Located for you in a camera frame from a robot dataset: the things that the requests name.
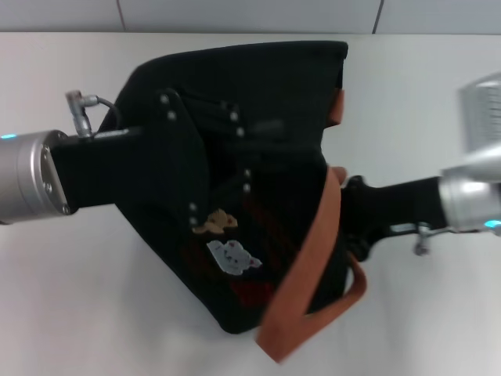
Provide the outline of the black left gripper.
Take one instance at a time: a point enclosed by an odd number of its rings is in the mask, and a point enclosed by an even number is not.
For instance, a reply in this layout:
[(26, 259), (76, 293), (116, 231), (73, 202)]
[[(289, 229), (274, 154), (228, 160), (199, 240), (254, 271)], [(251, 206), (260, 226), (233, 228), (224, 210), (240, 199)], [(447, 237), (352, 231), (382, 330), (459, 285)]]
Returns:
[(284, 141), (283, 120), (250, 121), (228, 100), (164, 89), (146, 104), (139, 120), (110, 104), (113, 129), (71, 136), (52, 148), (72, 211), (129, 206), (190, 230), (203, 224), (208, 212), (239, 204), (251, 191), (249, 168), (208, 168), (204, 135)]

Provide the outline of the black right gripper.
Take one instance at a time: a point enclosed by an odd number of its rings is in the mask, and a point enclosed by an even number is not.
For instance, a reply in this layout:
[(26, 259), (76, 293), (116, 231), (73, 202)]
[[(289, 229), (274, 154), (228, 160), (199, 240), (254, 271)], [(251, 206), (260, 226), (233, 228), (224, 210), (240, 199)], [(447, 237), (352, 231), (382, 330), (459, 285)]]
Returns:
[(341, 189), (340, 228), (348, 250), (357, 259), (369, 258), (371, 248), (384, 238), (447, 227), (439, 195), (439, 178), (393, 186), (371, 187), (354, 176)]

